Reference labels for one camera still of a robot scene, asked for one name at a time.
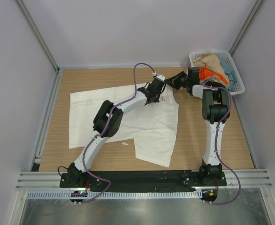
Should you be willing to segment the white t shirt red print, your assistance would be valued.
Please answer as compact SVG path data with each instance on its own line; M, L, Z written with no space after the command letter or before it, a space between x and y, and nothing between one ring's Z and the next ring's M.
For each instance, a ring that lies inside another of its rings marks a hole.
M89 142L93 120L105 100L122 100L134 90L134 85L127 85L71 93L69 148L84 147ZM124 115L117 134L108 142L133 139L137 159L169 167L176 142L178 108L172 88L166 86L158 103L138 107Z

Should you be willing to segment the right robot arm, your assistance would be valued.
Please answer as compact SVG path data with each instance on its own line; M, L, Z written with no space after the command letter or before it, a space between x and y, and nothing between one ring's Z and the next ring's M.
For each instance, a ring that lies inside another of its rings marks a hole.
M206 122L206 150L198 177L205 186L225 186L222 169L228 169L221 160L221 144L225 122L232 108L232 96L223 84L214 81L216 75L205 67L189 67L187 72L182 71L165 80L169 87L176 90L186 88L189 94L202 99L201 113Z

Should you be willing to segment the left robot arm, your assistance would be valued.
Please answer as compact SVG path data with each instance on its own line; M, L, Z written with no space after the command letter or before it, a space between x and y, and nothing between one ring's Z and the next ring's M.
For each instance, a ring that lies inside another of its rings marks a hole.
M81 187L86 183L93 160L103 144L118 132L123 116L136 108L158 103L165 87L165 76L156 75L148 85L135 88L134 94L119 101L106 100L102 103L93 120L89 142L67 169L69 181L74 186Z

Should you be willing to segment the orange garment in basket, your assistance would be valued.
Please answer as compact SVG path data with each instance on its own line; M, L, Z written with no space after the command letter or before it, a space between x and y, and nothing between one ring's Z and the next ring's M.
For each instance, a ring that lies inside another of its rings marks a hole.
M226 75L219 74L206 66L199 68L199 83L203 84L205 81L212 81L220 83L224 86L229 86L229 78Z

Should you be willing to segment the beige garment in basket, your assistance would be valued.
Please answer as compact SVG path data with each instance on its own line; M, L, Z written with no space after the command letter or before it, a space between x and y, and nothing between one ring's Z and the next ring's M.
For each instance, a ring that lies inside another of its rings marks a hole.
M202 68L206 66L207 68L219 74L225 75L224 70L220 65L219 58L212 52L205 52L204 54L201 54L200 57L198 57L197 59L193 59L192 62L194 67Z

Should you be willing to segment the light blue garment in basket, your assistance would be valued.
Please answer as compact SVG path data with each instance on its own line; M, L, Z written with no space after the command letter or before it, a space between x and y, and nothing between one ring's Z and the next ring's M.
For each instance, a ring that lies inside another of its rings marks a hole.
M229 87L225 86L224 84L223 87L228 89L230 92L235 92L235 84L237 83L237 77L235 71L230 67L226 62L220 61L220 65L222 66L225 75L229 79Z

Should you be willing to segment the white plastic basket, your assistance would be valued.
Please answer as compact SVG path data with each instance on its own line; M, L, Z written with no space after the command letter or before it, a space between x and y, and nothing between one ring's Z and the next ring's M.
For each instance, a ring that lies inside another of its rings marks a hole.
M203 83L210 75L213 75L213 81L222 84L231 94L242 94L245 87L238 69L227 51L201 51L189 54L192 67L200 67L203 75L200 76L200 82Z

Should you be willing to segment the right corner aluminium post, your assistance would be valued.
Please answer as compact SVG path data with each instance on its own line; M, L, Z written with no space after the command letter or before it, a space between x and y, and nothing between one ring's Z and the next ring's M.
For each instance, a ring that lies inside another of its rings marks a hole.
M256 16L260 12L261 8L263 7L265 0L256 0L254 5L252 6L248 16L246 17L246 20L244 21L240 31L238 32L237 37L235 38L229 53L231 56L235 54L237 51L239 45L241 44L243 38L246 36L248 30L250 29L252 23L254 22Z

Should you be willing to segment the corner aluminium post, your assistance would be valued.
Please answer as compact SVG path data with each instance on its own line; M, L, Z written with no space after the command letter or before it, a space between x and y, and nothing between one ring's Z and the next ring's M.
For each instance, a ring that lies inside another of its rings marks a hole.
M237 37L235 38L229 53L231 56L235 54L237 51L239 45L241 44L243 38L246 36L248 30L250 29L252 23L254 22L256 16L260 12L261 8L263 7L265 0L256 0L254 5L252 6L248 16L246 17L246 20L244 21L240 31L238 32Z
M57 65L55 59L53 58L47 44L45 43L45 40L43 39L37 25L35 24L30 12L28 11L25 3L23 0L15 0L16 5L18 6L21 14L25 18L25 21L27 22L29 28L31 29L33 35L35 36L37 42L39 43L40 47L42 48L43 52L45 53L46 57L48 58L50 64L54 68L56 73L59 73L59 66Z

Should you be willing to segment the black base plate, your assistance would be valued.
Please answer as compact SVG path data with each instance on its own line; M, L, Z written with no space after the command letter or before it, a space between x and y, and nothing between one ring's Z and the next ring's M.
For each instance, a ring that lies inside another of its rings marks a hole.
M101 192L108 183L101 179L111 181L107 192L189 192L196 187L214 187L227 185L225 174L217 178L201 178L199 171L192 170L166 170L166 171L92 171L97 178L83 173L79 181L71 179L68 173L61 175L61 188L86 188L92 192Z

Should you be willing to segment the left corner aluminium post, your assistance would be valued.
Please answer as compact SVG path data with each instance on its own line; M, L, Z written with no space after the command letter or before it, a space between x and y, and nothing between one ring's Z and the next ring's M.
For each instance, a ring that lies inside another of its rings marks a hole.
M53 58L47 44L45 43L45 40L43 39L37 25L35 24L30 12L28 11L25 3L23 0L15 0L16 5L18 6L21 14L25 18L25 21L27 22L29 28L31 29L33 35L35 36L37 42L39 43L40 47L42 48L43 52L45 53L46 57L48 58L50 64L54 68L56 73L59 73L59 66L57 65L55 59Z

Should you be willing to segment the aluminium rail frame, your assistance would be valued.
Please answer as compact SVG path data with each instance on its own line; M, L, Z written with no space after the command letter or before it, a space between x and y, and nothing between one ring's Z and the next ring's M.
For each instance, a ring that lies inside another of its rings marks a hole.
M264 169L238 169L243 188L270 188L271 180ZM16 190L57 190L61 177L57 172L22 172L18 178Z

